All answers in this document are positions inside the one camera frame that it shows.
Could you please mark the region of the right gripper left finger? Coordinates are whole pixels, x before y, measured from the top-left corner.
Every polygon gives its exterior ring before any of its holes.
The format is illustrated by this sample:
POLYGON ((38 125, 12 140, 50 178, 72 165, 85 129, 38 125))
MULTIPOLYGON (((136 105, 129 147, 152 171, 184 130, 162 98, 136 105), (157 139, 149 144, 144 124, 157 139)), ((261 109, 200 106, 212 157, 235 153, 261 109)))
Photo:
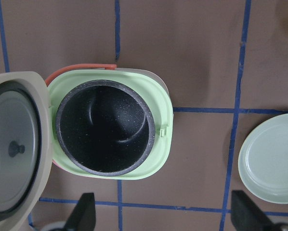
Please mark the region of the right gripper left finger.
POLYGON ((96 226, 94 193, 84 193, 67 219, 64 231, 93 231, 96 226))

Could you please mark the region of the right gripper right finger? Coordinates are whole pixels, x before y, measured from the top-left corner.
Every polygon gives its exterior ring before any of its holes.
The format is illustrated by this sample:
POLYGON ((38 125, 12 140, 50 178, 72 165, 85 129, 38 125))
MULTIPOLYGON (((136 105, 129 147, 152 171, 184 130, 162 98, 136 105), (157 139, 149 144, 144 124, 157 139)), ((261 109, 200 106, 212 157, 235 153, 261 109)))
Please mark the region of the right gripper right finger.
POLYGON ((231 222, 236 231, 274 231, 277 228, 242 190, 232 191, 231 222))

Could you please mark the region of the green plate near right arm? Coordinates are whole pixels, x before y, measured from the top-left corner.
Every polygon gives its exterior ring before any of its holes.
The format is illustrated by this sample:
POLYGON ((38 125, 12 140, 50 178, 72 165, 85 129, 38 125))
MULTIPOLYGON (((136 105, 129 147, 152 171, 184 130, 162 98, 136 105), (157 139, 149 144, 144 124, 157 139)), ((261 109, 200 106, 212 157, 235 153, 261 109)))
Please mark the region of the green plate near right arm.
POLYGON ((237 165, 243 184, 253 195, 288 204, 288 114, 259 124, 244 140, 237 165))

